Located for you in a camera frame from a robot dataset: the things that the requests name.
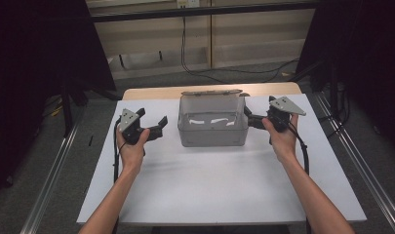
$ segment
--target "white tabletop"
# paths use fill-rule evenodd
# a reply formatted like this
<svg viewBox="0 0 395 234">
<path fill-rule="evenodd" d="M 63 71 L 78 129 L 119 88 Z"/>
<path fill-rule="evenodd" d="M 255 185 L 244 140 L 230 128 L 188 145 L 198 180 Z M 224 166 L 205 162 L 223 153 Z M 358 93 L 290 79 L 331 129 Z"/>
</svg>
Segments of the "white tabletop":
<svg viewBox="0 0 395 234">
<path fill-rule="evenodd" d="M 305 95 L 287 96 L 306 111 L 298 132 L 308 145 L 310 175 L 349 221 L 366 216 Z M 247 97 L 266 115 L 268 97 Z M 250 128 L 244 146 L 183 147 L 179 99 L 119 101 L 77 222 L 84 223 L 113 183 L 113 126 L 123 108 L 145 108 L 142 127 L 167 115 L 162 138 L 145 145 L 141 171 L 120 213 L 131 225 L 276 224 L 305 221 L 292 185 L 276 159 L 269 134 Z M 303 163 L 299 145 L 298 160 Z"/>
</svg>

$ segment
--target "electrical cable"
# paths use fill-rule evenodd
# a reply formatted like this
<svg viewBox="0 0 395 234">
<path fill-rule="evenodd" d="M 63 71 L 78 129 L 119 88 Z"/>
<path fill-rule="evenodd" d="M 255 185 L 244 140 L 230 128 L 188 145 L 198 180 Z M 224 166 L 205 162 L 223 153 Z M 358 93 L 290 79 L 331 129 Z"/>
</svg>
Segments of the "electrical cable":
<svg viewBox="0 0 395 234">
<path fill-rule="evenodd" d="M 276 73 L 274 74 L 274 76 L 272 78 L 269 78 L 268 80 L 262 81 L 261 83 L 267 83 L 267 82 L 270 82 L 270 81 L 274 80 L 277 77 L 277 75 L 279 74 L 280 69 L 282 69 L 283 67 L 291 64 L 294 61 L 299 61 L 299 59 L 295 58 L 293 60 L 290 60 L 290 61 L 287 61 L 287 62 L 283 63 L 281 66 L 279 66 L 278 68 L 275 69 Z"/>
<path fill-rule="evenodd" d="M 202 74 L 198 74 L 198 73 L 192 72 L 190 69 L 188 69 L 187 65 L 185 64 L 185 18 L 182 18 L 182 25 L 183 25 L 183 28 L 182 28 L 182 43 L 181 43 L 181 65 L 182 65 L 182 68 L 184 68 L 184 70 L 190 75 L 209 78 L 209 79 L 217 81 L 217 82 L 219 82 L 221 84 L 230 84 L 228 82 L 224 82 L 224 81 L 218 80 L 218 79 L 216 79 L 214 77 L 211 77 L 211 76 L 208 76 L 208 75 L 202 75 Z"/>
<path fill-rule="evenodd" d="M 201 70 L 201 71 L 195 71 L 195 72 L 203 73 L 203 72 L 207 72 L 207 71 L 232 71 L 232 72 L 249 73 L 249 74 L 263 74 L 263 73 L 269 73 L 272 71 L 279 71 L 283 67 L 285 67 L 295 61 L 299 61 L 299 58 L 294 58 L 290 61 L 287 61 L 277 68 L 270 69 L 270 70 L 263 70 L 263 71 L 250 71 L 250 70 L 239 70 L 239 69 L 229 69 L 229 68 L 214 68 L 214 69 L 207 69 L 207 70 Z"/>
<path fill-rule="evenodd" d="M 327 138 L 332 137 L 334 134 L 339 132 L 342 128 L 344 128 L 346 122 L 349 120 L 350 116 L 350 99 L 349 95 L 347 94 L 346 90 L 343 90 L 342 97 L 341 97 L 341 110 L 344 112 L 343 120 L 340 121 L 339 126 L 330 134 L 327 135 Z"/>
<path fill-rule="evenodd" d="M 297 132 L 297 128 L 294 124 L 292 124 L 291 121 L 285 121 L 282 120 L 279 116 L 273 115 L 274 118 L 278 119 L 279 122 L 283 123 L 286 125 L 289 131 L 291 131 L 295 137 L 299 140 L 300 143 L 300 149 L 303 154 L 303 169 L 306 172 L 306 174 L 309 176 L 309 155 L 307 154 L 307 145 L 304 143 L 304 141 L 301 139 L 299 133 Z M 309 220 L 306 217 L 306 233 L 310 234 L 312 233 L 312 228 L 310 226 Z"/>
<path fill-rule="evenodd" d="M 114 183 L 117 181 L 118 173 L 119 173 L 119 151 L 117 150 L 117 148 L 118 148 L 118 146 L 117 146 L 117 127 L 118 127 L 119 123 L 121 123 L 121 116 L 117 119 L 117 121 L 115 121 L 114 134 L 113 134 L 114 135 L 114 165 L 113 165 L 114 166 Z M 119 222 L 119 216 L 117 217 L 117 220 L 115 221 L 114 228 L 112 229 L 112 234 L 117 233 L 118 222 Z"/>
</svg>

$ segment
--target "transparent plastic container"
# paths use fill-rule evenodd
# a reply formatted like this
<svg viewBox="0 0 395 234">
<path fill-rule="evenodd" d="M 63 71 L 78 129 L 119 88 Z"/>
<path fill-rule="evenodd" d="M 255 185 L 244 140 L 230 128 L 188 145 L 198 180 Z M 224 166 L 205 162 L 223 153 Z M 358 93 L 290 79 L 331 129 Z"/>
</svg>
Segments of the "transparent plastic container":
<svg viewBox="0 0 395 234">
<path fill-rule="evenodd" d="M 236 92 L 183 93 L 178 113 L 181 144 L 184 147 L 244 145 L 249 128 L 244 107 L 244 97 Z"/>
</svg>

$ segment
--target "metal rail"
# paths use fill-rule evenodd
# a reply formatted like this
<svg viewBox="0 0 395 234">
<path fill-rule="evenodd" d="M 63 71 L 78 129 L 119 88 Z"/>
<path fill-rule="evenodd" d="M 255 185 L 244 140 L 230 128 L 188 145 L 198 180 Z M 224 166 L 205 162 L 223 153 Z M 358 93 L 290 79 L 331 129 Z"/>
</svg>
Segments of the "metal rail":
<svg viewBox="0 0 395 234">
<path fill-rule="evenodd" d="M 54 18 L 54 19 L 46 19 L 46 20 L 53 20 L 53 21 L 72 20 L 72 21 L 82 21 L 82 22 L 150 20 L 150 19 L 163 19 L 163 18 L 198 17 L 198 16 L 214 16 L 214 15 L 239 14 L 239 13 L 277 12 L 277 11 L 316 9 L 320 3 L 321 2 L 318 0 L 309 0 L 309 1 L 301 1 L 301 2 L 169 9 L 169 10 L 132 12 L 132 13 L 92 14 L 90 17 Z"/>
<path fill-rule="evenodd" d="M 327 116 L 330 116 L 330 106 L 326 98 L 322 97 L 321 95 L 315 95 L 315 97 L 324 113 Z M 395 204 L 376 179 L 361 152 L 358 150 L 355 143 L 352 141 L 352 138 L 346 132 L 346 129 L 341 127 L 339 122 L 334 118 L 331 118 L 330 121 L 334 130 L 339 130 L 336 133 L 339 136 L 340 142 L 347 151 L 352 162 L 355 164 L 356 169 L 363 178 L 364 182 L 367 184 L 380 209 L 395 232 Z"/>
<path fill-rule="evenodd" d="M 34 234 L 38 230 L 39 224 L 51 199 L 52 192 L 54 191 L 55 185 L 57 184 L 63 163 L 66 159 L 72 142 L 75 139 L 79 124 L 82 122 L 84 112 L 85 107 L 81 107 L 78 111 L 73 128 L 67 137 L 63 139 L 62 145 L 60 146 L 59 152 L 57 154 L 57 158 L 55 159 L 55 162 L 49 171 L 48 177 L 45 180 L 39 196 L 36 199 L 36 202 L 33 205 L 20 234 Z"/>
</svg>

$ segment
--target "human arm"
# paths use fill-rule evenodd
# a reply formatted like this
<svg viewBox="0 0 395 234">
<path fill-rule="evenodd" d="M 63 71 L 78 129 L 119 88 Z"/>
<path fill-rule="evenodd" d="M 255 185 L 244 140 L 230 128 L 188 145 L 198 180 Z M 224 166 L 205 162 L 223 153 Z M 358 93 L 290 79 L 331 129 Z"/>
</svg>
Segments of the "human arm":
<svg viewBox="0 0 395 234">
<path fill-rule="evenodd" d="M 297 128 L 297 115 L 291 118 Z M 282 163 L 315 233 L 354 233 L 332 201 L 304 171 L 296 158 L 296 137 L 291 131 L 278 133 L 273 124 L 262 119 L 264 128 L 270 132 L 273 149 Z"/>
<path fill-rule="evenodd" d="M 124 144 L 125 140 L 118 128 L 116 132 L 118 148 L 122 147 L 119 153 L 123 170 L 79 233 L 111 233 L 130 188 L 139 173 L 144 152 L 143 146 L 148 139 L 149 130 L 146 129 L 142 132 L 136 145 Z"/>
</svg>

